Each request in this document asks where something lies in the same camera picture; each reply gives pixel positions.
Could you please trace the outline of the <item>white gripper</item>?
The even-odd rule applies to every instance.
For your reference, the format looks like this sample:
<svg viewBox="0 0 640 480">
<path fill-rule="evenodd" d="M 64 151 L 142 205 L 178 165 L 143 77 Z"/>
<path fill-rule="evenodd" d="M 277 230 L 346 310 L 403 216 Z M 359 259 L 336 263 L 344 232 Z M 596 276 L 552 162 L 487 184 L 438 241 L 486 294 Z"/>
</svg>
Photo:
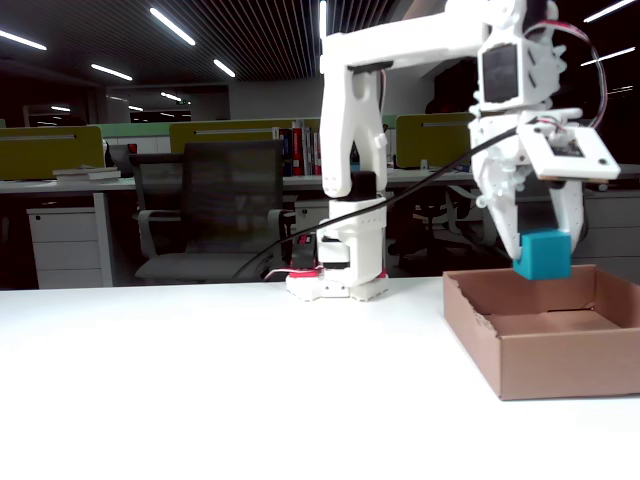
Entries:
<svg viewBox="0 0 640 480">
<path fill-rule="evenodd" d="M 552 108 L 550 103 L 493 116 L 481 117 L 476 112 L 476 118 L 468 125 L 471 146 L 478 147 L 525 124 L 541 127 L 544 133 L 560 130 L 567 124 L 576 125 L 582 115 L 581 108 Z M 519 260 L 522 249 L 516 193 L 524 190 L 524 182 L 533 172 L 519 137 L 514 134 L 474 155 L 471 171 L 480 190 L 476 205 L 489 211 L 507 254 L 512 260 Z M 552 181 L 549 193 L 558 230 L 570 237 L 574 251 L 584 225 L 583 184 L 578 180 Z"/>
</svg>

